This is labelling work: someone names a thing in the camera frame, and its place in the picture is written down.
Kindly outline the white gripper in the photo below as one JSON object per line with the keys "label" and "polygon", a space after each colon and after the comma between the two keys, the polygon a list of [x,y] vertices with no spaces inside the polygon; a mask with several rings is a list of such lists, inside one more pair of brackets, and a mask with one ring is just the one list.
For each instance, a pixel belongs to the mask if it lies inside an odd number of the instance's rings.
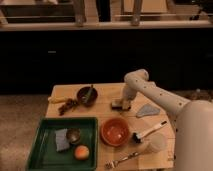
{"label": "white gripper", "polygon": [[122,99],[125,100],[122,102],[122,109],[123,110],[130,110],[131,109],[131,102],[136,98],[137,91],[128,86],[127,84],[124,85],[122,90]]}

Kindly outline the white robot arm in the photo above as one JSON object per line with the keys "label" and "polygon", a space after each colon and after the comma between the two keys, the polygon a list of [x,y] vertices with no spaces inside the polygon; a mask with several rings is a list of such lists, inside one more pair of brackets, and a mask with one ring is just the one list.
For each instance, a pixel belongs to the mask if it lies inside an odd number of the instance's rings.
{"label": "white robot arm", "polygon": [[138,92],[176,117],[173,171],[213,171],[213,103],[189,100],[148,81],[145,69],[127,73],[122,99]]}

